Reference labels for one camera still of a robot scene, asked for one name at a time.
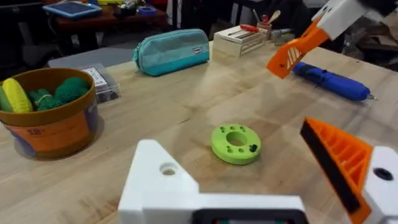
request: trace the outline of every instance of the zipper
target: zipper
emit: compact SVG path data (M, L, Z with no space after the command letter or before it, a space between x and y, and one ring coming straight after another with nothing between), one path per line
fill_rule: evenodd
M144 44L148 43L148 41L153 40L153 39L157 39L157 38L160 38L160 37L168 37L168 36L175 35L175 34L187 34L187 33L190 33L190 32L197 32L198 30L200 30L201 33L207 39L207 35L201 29L187 29L187 30L183 30L183 32L182 32L182 30L175 30L175 31L172 31L172 32L167 32L165 34L158 34L158 35L153 35L153 36L147 37L141 43L138 43L137 47L134 49L134 55L133 55L132 59L136 61L136 64L137 64L138 68L141 69L142 68L142 61L139 60L139 58L140 58L140 55L139 55L140 51L139 50Z
M137 47L134 49L133 55L132 55L132 60L136 62L138 69L141 69L139 66L139 58L138 58L138 52L139 52L139 49L141 48L141 45L142 45L142 42L139 42Z

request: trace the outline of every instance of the blue screwdriver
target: blue screwdriver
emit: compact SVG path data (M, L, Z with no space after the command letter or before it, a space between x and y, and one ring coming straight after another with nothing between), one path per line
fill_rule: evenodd
M293 72L296 75L349 100L377 100L377 98L371 94L369 88L364 86L362 83L304 62L297 63L293 68Z

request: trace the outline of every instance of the white plastic part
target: white plastic part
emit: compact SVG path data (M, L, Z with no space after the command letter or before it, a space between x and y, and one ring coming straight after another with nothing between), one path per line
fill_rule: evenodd
M192 213L201 208L304 212L303 203L297 196L200 194L195 180L159 143L140 141L119 204L121 223L189 224Z
M375 169L388 170L392 180L384 180L375 174ZM376 146L372 152L366 176L363 197L372 213L365 224L398 223L398 154L389 147Z
M336 39L361 16L375 21L383 17L380 13L369 10L357 0L330 0L312 18L323 15L317 27L323 29L331 40Z
M163 172L174 172L174 175L163 175ZM172 192L198 194L199 186L157 141L140 141L119 203L121 223L148 223L142 210L144 196L157 194L161 202L162 195Z

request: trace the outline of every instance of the plastic container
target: plastic container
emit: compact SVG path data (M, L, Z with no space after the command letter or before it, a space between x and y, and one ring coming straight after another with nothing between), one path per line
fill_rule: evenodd
M68 156L93 140L98 125L95 85L87 73L71 68L43 68L13 77L25 91L45 88L50 93L70 77L82 78L90 84L89 91L71 103L31 113L0 111L1 122L28 156L38 159Z
M115 100L121 96L119 84L100 63L79 67L94 79L97 103Z

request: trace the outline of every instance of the white label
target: white label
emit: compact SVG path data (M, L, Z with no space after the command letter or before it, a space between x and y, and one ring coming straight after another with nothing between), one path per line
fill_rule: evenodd
M195 47L195 48L193 49L193 53L194 53L194 54L200 54L200 53L202 53L201 47Z
M104 77L102 77L97 69L95 69L95 67L84 68L82 69L82 71L88 73L89 75L91 75L91 77L93 77L95 87L108 84Z

